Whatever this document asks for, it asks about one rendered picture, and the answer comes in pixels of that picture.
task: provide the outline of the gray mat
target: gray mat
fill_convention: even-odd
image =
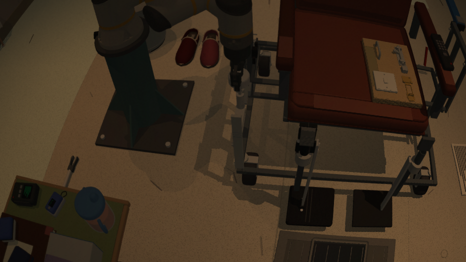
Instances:
[[[328,234],[280,231],[273,262],[308,262],[314,238],[331,240],[367,241],[366,262],[394,262],[395,239],[351,237]]]

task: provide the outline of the light switch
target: light switch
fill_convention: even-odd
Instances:
[[[395,94],[398,93],[397,82],[395,81],[395,75],[393,73],[374,71],[373,75],[375,90]]]

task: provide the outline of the slipper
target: slipper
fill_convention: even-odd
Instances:
[[[219,62],[220,44],[219,32],[209,30],[205,32],[200,52],[200,64],[205,68],[213,68]]]
[[[185,66],[189,64],[196,54],[198,43],[199,31],[196,28],[191,28],[186,31],[186,33],[183,35],[178,51],[176,52],[176,64],[179,66]]]

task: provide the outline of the armrest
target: armrest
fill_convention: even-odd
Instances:
[[[457,92],[455,80],[453,79],[451,71],[445,71],[442,68],[439,54],[437,54],[437,50],[435,49],[434,43],[432,42],[431,34],[437,34],[437,31],[435,29],[434,24],[432,23],[431,16],[427,11],[426,5],[421,2],[416,2],[414,4],[414,11],[416,12],[417,18],[419,19],[420,28],[424,33],[424,38],[427,42],[427,47],[430,50],[430,56],[432,57],[433,66],[437,73],[442,93],[447,97],[453,97]]]
[[[276,68],[292,71],[295,62],[295,0],[280,1],[276,50]]]

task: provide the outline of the blue bottle lid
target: blue bottle lid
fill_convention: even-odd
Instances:
[[[95,220],[105,210],[104,195],[95,187],[83,187],[74,199],[74,209],[81,218]]]

